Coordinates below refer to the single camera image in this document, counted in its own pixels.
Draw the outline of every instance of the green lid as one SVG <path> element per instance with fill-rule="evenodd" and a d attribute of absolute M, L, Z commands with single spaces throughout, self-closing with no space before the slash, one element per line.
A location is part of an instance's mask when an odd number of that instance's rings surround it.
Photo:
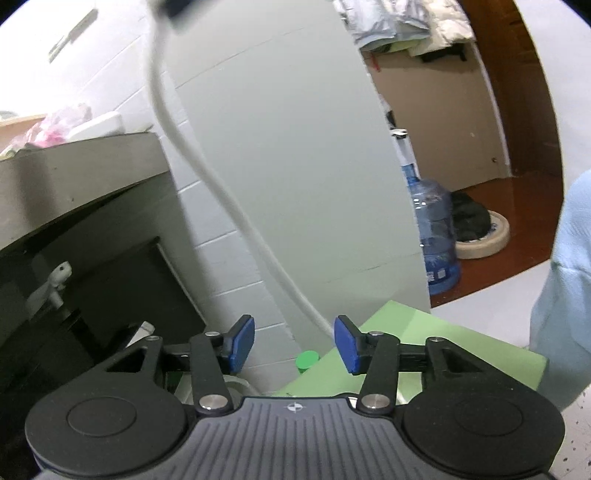
<path fill-rule="evenodd" d="M 318 355 L 318 352 L 315 352 L 314 350 L 306 350 L 297 356 L 295 359 L 295 366 L 302 374 L 318 360 L 320 360 L 320 355 Z"/>

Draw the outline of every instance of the white cable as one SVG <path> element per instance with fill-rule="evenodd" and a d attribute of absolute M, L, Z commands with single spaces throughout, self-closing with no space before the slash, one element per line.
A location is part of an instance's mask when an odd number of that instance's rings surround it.
<path fill-rule="evenodd" d="M 166 136 L 168 136 L 168 139 L 177 151 L 187 160 L 189 165 L 191 165 L 197 176 L 207 186 L 217 201 L 225 208 L 228 215 L 248 240 L 249 244 L 257 250 L 269 269 L 269 273 L 283 288 L 289 298 L 320 330 L 332 339 L 334 337 L 332 323 L 325 319 L 322 314 L 314 308 L 308 298 L 300 291 L 298 286 L 279 263 L 279 260 L 277 260 L 277 257 L 275 257 L 273 251 L 269 245 L 267 245 L 259 231 L 252 224 L 246 215 L 246 212 L 242 210 L 238 201 L 226 188 L 223 180 L 204 160 L 203 153 L 185 140 L 183 134 L 181 134 L 172 120 L 164 103 L 163 88 L 160 80 L 160 66 L 163 61 L 164 42 L 167 35 L 168 25 L 166 24 L 166 20 L 160 18 L 156 12 L 153 15 L 155 25 L 153 26 L 150 35 L 150 43 L 147 49 L 148 64 L 146 65 L 148 96 L 154 114 L 156 115 L 162 130 Z"/>

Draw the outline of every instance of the brown wooden floor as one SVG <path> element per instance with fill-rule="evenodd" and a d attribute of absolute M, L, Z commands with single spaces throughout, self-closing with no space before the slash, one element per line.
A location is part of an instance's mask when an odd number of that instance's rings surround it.
<path fill-rule="evenodd" d="M 528 173 L 487 181 L 464 192 L 509 220 L 511 240 L 495 255 L 461 260 L 461 280 L 451 290 L 431 297 L 431 307 L 494 285 L 550 258 L 563 200 L 561 178 Z"/>

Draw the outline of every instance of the black garment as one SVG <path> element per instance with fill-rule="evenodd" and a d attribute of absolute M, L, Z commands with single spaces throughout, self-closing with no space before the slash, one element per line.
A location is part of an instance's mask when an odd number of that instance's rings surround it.
<path fill-rule="evenodd" d="M 452 192 L 453 226 L 459 242 L 478 240 L 491 229 L 491 216 L 486 207 L 464 192 Z"/>

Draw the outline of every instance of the plastic water cooler bottle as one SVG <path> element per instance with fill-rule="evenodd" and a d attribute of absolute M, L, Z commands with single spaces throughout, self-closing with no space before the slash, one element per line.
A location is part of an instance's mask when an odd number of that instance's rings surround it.
<path fill-rule="evenodd" d="M 456 255 L 451 195 L 436 181 L 419 178 L 408 132 L 396 128 L 390 130 L 390 134 L 413 201 L 429 295 L 436 295 L 452 288 L 461 276 Z"/>

